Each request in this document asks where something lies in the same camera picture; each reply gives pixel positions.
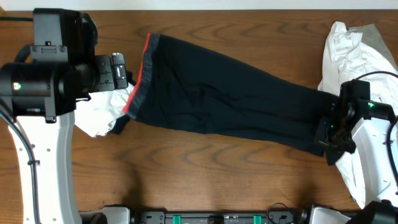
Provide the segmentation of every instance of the white wall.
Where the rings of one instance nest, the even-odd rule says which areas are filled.
[[[6,11],[74,10],[398,9],[398,0],[0,0]]]

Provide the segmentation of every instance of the red stripe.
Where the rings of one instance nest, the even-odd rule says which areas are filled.
[[[147,35],[147,41],[145,43],[144,51],[142,52],[142,57],[144,57],[145,51],[148,48],[149,38],[150,38],[150,33]],[[132,90],[132,93],[130,94],[130,97],[129,97],[129,100],[127,101],[127,104],[123,108],[123,112],[124,113],[127,113],[127,111],[129,110],[130,103],[131,103],[132,99],[134,98],[134,95],[136,94],[136,92],[137,92],[137,90],[139,88],[139,84],[141,83],[142,67],[143,67],[143,63],[141,61],[141,67],[140,67],[139,73],[138,73],[138,81],[137,81],[137,84],[134,86],[134,89]]]

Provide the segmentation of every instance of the gray cloth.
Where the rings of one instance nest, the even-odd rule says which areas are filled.
[[[394,61],[394,58],[384,43],[381,35],[374,24],[361,26],[361,27],[350,27],[348,28],[351,32],[361,32],[362,35],[362,43],[372,47],[374,50],[377,50],[381,55],[383,55],[391,65],[398,70],[397,64]]]

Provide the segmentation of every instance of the wood grain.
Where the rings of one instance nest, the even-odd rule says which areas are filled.
[[[375,24],[398,60],[398,11],[93,11],[97,54],[122,52],[136,78],[148,32],[201,45],[290,82],[316,88],[325,39],[335,21]],[[31,16],[10,12],[10,16]],[[33,42],[32,24],[0,22],[0,64]],[[0,223],[20,223],[21,187],[11,135],[0,122]],[[273,142],[202,135],[130,121],[120,136],[72,146],[80,210],[126,203],[138,210],[265,210],[274,202],[357,205],[325,158]]]

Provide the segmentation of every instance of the white cloth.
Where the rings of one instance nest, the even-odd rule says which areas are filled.
[[[90,93],[90,101],[76,104],[75,124],[91,137],[105,136],[112,130],[134,87],[129,83],[126,89]]]
[[[379,52],[361,42],[362,33],[346,30],[342,22],[335,22],[326,39],[323,51],[321,91],[340,94],[340,85],[360,75],[375,71],[398,72]],[[371,100],[390,104],[398,113],[398,79],[385,74],[364,77],[371,84]],[[336,163],[349,192],[358,205],[365,206],[365,184],[358,150],[344,153]]]

